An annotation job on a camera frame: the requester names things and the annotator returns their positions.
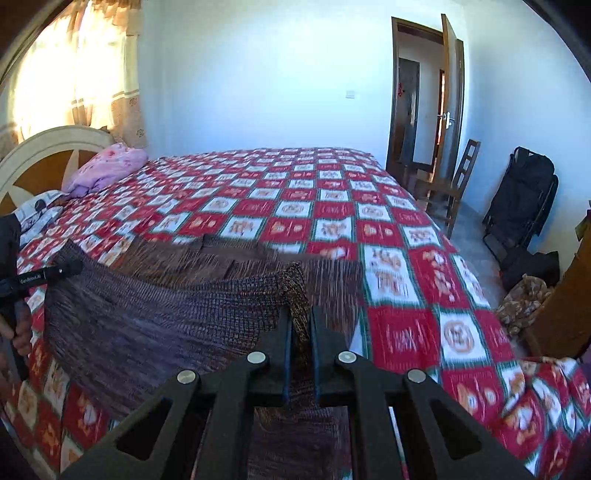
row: sheer curtain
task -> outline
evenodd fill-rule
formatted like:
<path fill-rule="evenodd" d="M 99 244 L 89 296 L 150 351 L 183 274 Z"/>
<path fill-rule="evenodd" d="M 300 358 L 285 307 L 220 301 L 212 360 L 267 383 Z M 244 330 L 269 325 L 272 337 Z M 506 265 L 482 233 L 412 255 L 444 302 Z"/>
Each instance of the sheer curtain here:
<path fill-rule="evenodd" d="M 3 138 L 14 144 L 60 125 L 107 127 L 130 147 L 146 146 L 139 6 L 138 0 L 78 0 L 43 30 L 5 88 L 0 158 L 10 146 Z"/>

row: curved headboard frame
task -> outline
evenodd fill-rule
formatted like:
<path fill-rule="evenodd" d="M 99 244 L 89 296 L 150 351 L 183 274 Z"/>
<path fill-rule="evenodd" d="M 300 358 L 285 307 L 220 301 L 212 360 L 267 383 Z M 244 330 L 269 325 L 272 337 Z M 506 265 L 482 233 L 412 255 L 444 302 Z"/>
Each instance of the curved headboard frame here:
<path fill-rule="evenodd" d="M 0 202 L 8 194 L 18 207 L 32 198 L 32 193 L 16 186 L 15 182 L 29 168 L 50 155 L 72 150 L 64 173 L 67 178 L 79 168 L 80 151 L 98 153 L 113 143 L 113 137 L 107 132 L 81 125 L 52 128 L 32 136 L 0 161 Z"/>

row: red and white bedding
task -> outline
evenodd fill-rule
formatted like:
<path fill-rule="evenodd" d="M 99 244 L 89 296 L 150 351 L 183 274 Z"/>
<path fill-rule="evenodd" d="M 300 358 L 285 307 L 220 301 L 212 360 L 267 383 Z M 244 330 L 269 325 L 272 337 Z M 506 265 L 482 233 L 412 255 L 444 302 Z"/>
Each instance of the red and white bedding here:
<path fill-rule="evenodd" d="M 204 233 L 361 260 L 368 308 L 352 348 L 384 369 L 425 370 L 539 478 L 563 471 L 589 435 L 589 386 L 577 364 L 516 361 L 456 249 L 359 151 L 258 149 L 150 161 L 71 202 L 18 266 L 42 267 L 67 238 L 109 265 L 134 235 L 188 242 Z M 31 378 L 14 386 L 5 411 L 22 444 L 56 476 L 113 422 L 52 358 L 43 300 L 43 288 L 29 300 Z"/>

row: white wall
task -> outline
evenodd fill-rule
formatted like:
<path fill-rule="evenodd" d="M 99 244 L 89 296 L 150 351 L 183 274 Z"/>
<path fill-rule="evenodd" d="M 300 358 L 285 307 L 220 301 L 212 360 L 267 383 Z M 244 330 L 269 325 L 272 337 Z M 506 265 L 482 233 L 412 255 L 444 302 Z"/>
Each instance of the white wall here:
<path fill-rule="evenodd" d="M 465 201 L 486 213 L 517 146 L 550 158 L 560 180 L 530 251 L 578 248 L 574 227 L 591 198 L 591 84 L 558 34 L 520 0 L 467 0 L 470 111 L 466 137 L 482 141 Z"/>
<path fill-rule="evenodd" d="M 439 105 L 439 71 L 445 69 L 444 54 L 443 45 L 406 33 L 398 34 L 398 55 L 420 63 L 417 140 L 413 158 L 418 163 L 433 163 Z"/>
<path fill-rule="evenodd" d="M 142 10 L 152 155 L 331 145 L 385 164 L 391 17 L 441 30 L 443 12 L 466 37 L 452 0 L 150 0 Z"/>

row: silver screw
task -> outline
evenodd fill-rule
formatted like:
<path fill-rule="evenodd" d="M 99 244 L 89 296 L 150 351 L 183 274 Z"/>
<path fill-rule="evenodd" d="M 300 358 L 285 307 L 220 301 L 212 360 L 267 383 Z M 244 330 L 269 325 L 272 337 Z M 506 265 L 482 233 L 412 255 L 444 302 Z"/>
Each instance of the silver screw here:
<path fill-rule="evenodd" d="M 250 352 L 246 359 L 252 364 L 261 364 L 266 360 L 267 356 L 263 352 Z"/>
<path fill-rule="evenodd" d="M 423 383 L 427 379 L 427 374 L 423 370 L 415 368 L 407 373 L 407 377 L 411 382 Z"/>
<path fill-rule="evenodd" d="M 177 375 L 178 382 L 182 383 L 183 385 L 194 382 L 196 378 L 197 375 L 192 370 L 183 370 Z"/>
<path fill-rule="evenodd" d="M 353 352 L 341 352 L 338 356 L 339 360 L 344 364 L 352 364 L 357 360 L 357 355 Z"/>

